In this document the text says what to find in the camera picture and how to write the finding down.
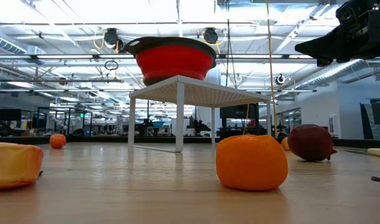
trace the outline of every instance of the orange ball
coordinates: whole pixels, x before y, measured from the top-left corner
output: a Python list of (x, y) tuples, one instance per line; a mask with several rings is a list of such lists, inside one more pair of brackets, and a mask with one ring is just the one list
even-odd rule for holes
[(288, 163), (272, 136), (232, 136), (216, 148), (216, 170), (225, 187), (272, 190), (288, 175)]
[(282, 146), (282, 148), (283, 148), (285, 151), (290, 151), (289, 146), (288, 146), (288, 137), (285, 137), (285, 138), (281, 141), (281, 146)]
[(66, 143), (67, 142), (63, 134), (53, 134), (50, 137), (50, 147), (53, 149), (62, 149)]

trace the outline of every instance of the orange bean bag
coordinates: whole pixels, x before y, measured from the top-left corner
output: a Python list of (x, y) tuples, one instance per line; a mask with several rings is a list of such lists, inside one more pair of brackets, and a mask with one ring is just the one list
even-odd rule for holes
[(281, 146), (282, 148), (285, 150), (285, 151), (289, 151), (289, 146), (288, 146), (288, 137), (285, 137), (282, 141), (281, 141)]
[(62, 149), (66, 143), (67, 142), (63, 134), (53, 134), (50, 137), (50, 147), (53, 149)]
[(216, 170), (222, 185), (241, 190), (272, 190), (288, 175), (280, 144), (271, 136), (232, 136), (216, 148)]
[(0, 190), (34, 184), (42, 160), (36, 146), (0, 142)]

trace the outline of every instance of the ceiling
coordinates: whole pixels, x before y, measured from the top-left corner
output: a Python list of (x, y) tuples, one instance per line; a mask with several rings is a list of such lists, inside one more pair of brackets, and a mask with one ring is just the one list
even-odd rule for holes
[[(232, 0), (229, 12), (220, 0), (0, 0), (0, 37), (23, 49), (36, 46), (45, 54), (115, 54), (107, 47), (98, 49), (107, 28), (117, 28), (118, 35), (125, 42), (144, 36), (182, 36), (203, 42), (202, 32), (214, 27), (221, 42), (217, 53), (227, 54), (230, 21), (232, 54), (267, 55), (269, 39), (267, 18), (270, 22), (271, 49), (274, 55), (298, 55), (294, 46), (298, 43), (321, 37), (339, 23), (335, 11), (337, 4), (319, 4), (329, 1), (276, 0), (270, 1), (269, 17), (264, 1)], [(11, 54), (0, 48), (0, 54)], [(43, 88), (87, 88), (94, 89), (140, 89), (141, 69), (132, 58), (116, 60), (119, 68), (110, 72), (108, 78), (117, 77), (122, 83), (58, 83), (42, 84)], [(217, 60), (222, 75), (233, 74), (233, 66)], [(269, 89), (270, 65), (266, 60), (236, 60), (235, 73), (241, 76), (237, 88)], [(36, 73), (44, 79), (65, 77), (75, 80), (107, 78), (105, 60), (53, 60), (43, 65), (25, 60), (0, 60), (4, 68), (20, 71), (0, 71), (0, 78), (33, 79)], [(315, 61), (273, 60), (272, 74), (283, 74), (287, 79), (284, 86), (304, 80), (318, 72)], [(18, 88), (5, 83), (6, 88)], [(111, 98), (127, 103), (128, 93), (109, 93)]]

